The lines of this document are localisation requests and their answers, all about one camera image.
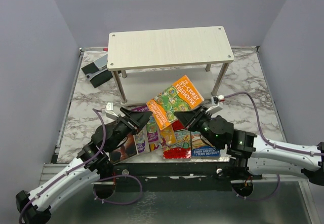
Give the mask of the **orange 39-storey treehouse book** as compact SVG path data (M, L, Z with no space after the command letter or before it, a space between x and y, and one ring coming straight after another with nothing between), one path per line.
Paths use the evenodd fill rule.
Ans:
M187 75L184 75L171 86L160 92L146 105L158 125L163 130L174 123L176 111L190 111L204 102L204 98L193 85Z

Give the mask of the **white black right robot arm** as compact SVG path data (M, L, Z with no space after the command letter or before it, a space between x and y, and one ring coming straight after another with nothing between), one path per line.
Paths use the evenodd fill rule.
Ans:
M220 115L221 105L176 111L174 116L191 132L199 132L204 144L230 157L220 178L244 179L262 174L292 175L323 185L323 143L317 146L270 141L260 134L237 130Z

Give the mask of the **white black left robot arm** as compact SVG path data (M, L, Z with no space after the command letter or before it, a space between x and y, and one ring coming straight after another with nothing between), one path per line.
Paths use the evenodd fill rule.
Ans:
M59 173L31 191L16 195L19 223L47 223L55 205L83 189L86 185L117 178L108 153L122 146L128 136L138 134L149 122L152 112L136 112L124 107L123 113L113 115L111 123L104 123L95 109L101 125L75 158Z

